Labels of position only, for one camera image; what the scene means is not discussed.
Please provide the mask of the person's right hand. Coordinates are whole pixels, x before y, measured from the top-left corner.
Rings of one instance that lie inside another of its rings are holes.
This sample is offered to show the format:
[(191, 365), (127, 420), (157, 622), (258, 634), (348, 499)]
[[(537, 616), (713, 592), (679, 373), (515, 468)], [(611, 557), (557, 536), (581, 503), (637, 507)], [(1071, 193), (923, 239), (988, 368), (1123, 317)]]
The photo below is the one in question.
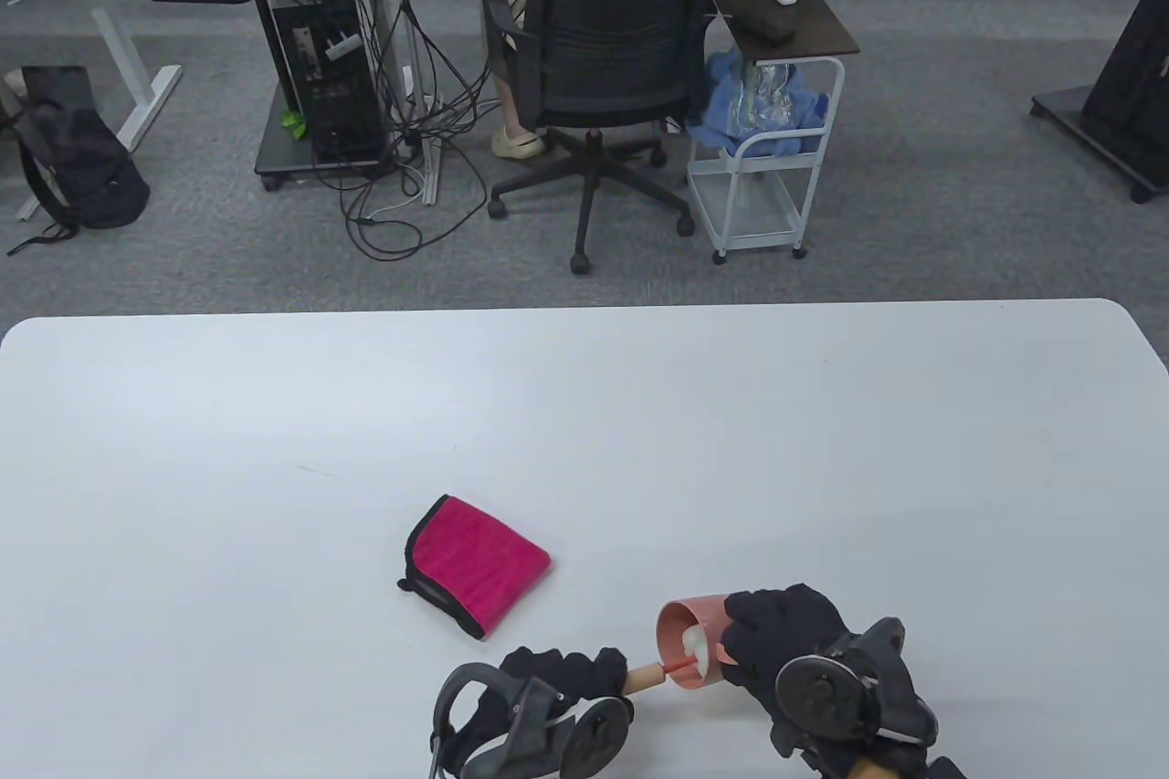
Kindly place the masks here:
[(722, 608), (728, 616), (720, 640), (728, 659), (722, 678), (748, 692), (772, 721), (784, 717), (776, 680), (786, 663), (852, 634), (835, 605), (805, 584), (731, 593)]

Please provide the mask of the person's left hand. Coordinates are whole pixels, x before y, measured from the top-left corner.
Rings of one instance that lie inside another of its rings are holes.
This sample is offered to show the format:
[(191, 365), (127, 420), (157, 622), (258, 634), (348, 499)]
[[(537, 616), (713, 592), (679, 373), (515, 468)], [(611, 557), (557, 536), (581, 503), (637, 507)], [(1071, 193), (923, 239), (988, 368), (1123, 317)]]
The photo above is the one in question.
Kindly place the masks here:
[[(560, 718), (581, 699), (618, 697), (625, 687), (629, 667), (625, 654), (614, 647), (601, 649), (593, 659), (579, 652), (552, 649), (537, 653), (519, 647), (502, 659), (500, 670), (516, 680), (542, 680), (563, 695), (551, 712), (553, 718)], [(509, 733), (511, 712), (509, 699), (492, 689), (485, 689), (470, 721), (454, 733), (452, 742), (447, 745), (447, 754), (450, 754), (447, 768), (456, 771), (454, 761), (459, 754), (472, 753), (484, 742)]]

